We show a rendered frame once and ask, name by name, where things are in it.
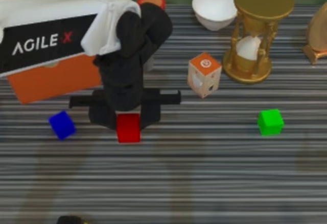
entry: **green cube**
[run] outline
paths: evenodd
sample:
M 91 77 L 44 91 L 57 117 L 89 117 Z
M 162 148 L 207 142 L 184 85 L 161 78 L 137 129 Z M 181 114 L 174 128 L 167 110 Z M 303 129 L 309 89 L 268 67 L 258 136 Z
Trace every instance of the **green cube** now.
M 278 109 L 262 110 L 258 116 L 258 126 L 262 136 L 278 135 L 284 121 Z

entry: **white bowl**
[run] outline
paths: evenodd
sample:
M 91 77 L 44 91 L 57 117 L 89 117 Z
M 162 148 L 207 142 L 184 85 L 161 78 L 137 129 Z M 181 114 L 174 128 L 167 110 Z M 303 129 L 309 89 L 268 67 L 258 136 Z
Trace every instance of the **white bowl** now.
M 198 21 L 210 31 L 228 26 L 237 15 L 234 0 L 193 0 L 192 7 Z

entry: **blue cube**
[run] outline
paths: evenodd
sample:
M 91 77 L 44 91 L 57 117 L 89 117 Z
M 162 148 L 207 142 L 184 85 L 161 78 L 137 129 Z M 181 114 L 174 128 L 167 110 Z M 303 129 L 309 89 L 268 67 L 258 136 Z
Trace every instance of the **blue cube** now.
M 50 117 L 48 121 L 60 140 L 64 140 L 76 132 L 73 121 L 64 110 Z

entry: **gold hourglass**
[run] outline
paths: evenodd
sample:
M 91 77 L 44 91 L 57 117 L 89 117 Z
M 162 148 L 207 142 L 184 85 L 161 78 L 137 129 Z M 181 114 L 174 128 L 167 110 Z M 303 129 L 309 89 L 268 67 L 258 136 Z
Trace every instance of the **gold hourglass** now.
M 278 22 L 294 8 L 294 0 L 234 0 L 238 10 L 231 47 L 223 57 L 225 73 L 241 83 L 258 83 L 271 71 L 269 50 Z M 239 40 L 240 24 L 243 24 Z

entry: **striped wooden tabletop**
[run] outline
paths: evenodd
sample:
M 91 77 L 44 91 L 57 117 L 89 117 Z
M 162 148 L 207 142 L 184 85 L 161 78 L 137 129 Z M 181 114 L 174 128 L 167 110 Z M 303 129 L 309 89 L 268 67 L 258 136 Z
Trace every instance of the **striped wooden tabletop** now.
M 313 67 L 301 52 L 317 10 L 297 6 L 281 22 L 266 81 L 222 75 L 200 99 L 186 83 L 188 61 L 205 51 L 221 60 L 233 25 L 209 32 L 190 6 L 168 5 L 174 33 L 145 83 L 180 89 L 182 104 L 163 107 L 139 145 L 119 145 L 79 107 L 68 111 L 77 134 L 60 142 L 47 118 L 67 109 L 69 95 L 23 106 L 1 79 L 0 223 L 51 224 L 64 214 L 94 224 L 327 223 L 327 62 Z M 285 127 L 261 137 L 256 117 L 269 108 Z

